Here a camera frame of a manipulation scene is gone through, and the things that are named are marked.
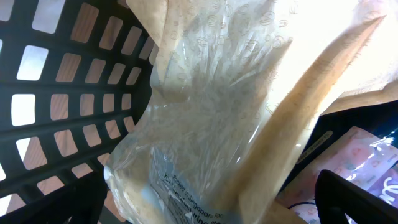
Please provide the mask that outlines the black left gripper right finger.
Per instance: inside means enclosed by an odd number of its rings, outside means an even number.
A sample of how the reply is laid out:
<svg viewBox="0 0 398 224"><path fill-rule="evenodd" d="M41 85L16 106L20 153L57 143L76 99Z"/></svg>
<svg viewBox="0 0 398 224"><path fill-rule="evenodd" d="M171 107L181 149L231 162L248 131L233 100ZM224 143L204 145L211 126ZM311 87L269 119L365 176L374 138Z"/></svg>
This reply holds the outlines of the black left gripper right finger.
<svg viewBox="0 0 398 224"><path fill-rule="evenodd" d="M330 170L315 184L315 204L321 224L397 224L397 209Z"/></svg>

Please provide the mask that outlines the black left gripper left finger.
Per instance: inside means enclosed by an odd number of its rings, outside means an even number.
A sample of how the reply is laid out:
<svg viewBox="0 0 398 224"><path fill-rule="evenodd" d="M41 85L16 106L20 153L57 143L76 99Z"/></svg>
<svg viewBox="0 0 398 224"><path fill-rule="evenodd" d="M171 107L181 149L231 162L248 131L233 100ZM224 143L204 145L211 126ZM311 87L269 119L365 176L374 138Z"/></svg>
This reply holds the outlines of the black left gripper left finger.
<svg viewBox="0 0 398 224"><path fill-rule="evenodd" d="M107 186L101 174L92 172L43 199L1 217L7 223L85 223L97 224Z"/></svg>

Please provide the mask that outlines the colourful Kleenex tissue multipack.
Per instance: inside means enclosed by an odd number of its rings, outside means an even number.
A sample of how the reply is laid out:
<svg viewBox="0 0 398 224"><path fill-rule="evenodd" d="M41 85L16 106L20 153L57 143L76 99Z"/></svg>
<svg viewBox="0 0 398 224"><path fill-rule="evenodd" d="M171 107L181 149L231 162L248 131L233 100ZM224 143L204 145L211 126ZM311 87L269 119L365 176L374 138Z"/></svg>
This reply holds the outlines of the colourful Kleenex tissue multipack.
<svg viewBox="0 0 398 224"><path fill-rule="evenodd" d="M319 223L315 183L322 170L397 207L397 102L323 115L276 200Z"/></svg>

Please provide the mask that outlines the beige paper pouch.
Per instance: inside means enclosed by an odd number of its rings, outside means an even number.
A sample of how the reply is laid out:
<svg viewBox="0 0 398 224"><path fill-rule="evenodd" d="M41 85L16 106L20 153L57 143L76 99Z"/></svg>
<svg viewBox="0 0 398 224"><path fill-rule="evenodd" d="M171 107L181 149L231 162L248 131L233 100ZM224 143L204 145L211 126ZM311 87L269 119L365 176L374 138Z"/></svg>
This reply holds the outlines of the beige paper pouch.
<svg viewBox="0 0 398 224"><path fill-rule="evenodd" d="M129 1L151 98L104 178L131 223L307 223L276 197L320 116L397 99L397 2Z"/></svg>

